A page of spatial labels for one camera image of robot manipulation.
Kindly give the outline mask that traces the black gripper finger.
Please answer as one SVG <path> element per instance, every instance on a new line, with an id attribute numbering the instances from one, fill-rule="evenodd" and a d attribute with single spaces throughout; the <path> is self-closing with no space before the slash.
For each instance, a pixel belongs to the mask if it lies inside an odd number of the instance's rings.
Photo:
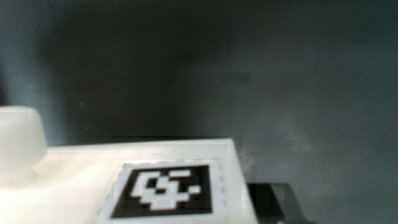
<path id="1" fill-rule="evenodd" d="M 287 183 L 248 183 L 246 188 L 259 224 L 314 224 Z"/>

